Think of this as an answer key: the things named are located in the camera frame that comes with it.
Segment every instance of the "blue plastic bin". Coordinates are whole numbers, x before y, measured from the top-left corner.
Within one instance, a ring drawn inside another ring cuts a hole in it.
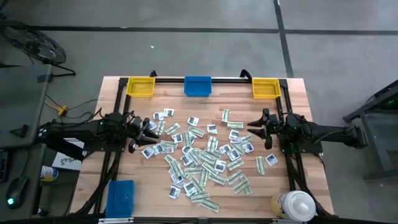
[[[211,94],[211,77],[185,77],[184,93],[187,96],[209,96]]]
[[[127,218],[134,208],[134,181],[115,180],[109,183],[106,218]]]

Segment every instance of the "blue container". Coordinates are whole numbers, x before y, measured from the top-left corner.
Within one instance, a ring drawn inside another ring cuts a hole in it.
[[[211,77],[185,77],[184,93],[187,96],[209,96]]]
[[[109,183],[106,218],[127,218],[134,208],[134,181],[115,180]]]

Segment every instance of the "fan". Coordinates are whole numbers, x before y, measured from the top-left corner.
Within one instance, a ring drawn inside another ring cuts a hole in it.
[[[28,27],[18,21],[4,20],[0,22],[0,35],[12,46],[43,63],[59,65],[66,61],[67,55],[61,46],[44,33]]]

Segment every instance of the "yellow bin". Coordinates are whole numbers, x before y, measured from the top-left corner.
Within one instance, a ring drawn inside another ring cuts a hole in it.
[[[253,78],[252,87],[254,99],[276,99],[280,96],[277,78]]]
[[[131,97],[153,97],[155,93],[154,77],[129,77],[127,95]]]

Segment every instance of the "blue box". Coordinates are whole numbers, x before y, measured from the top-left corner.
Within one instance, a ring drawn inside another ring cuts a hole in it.
[[[134,208],[134,181],[115,180],[109,183],[106,201],[106,218],[126,218],[132,216]]]
[[[187,96],[209,96],[211,94],[211,77],[185,77],[184,93]]]

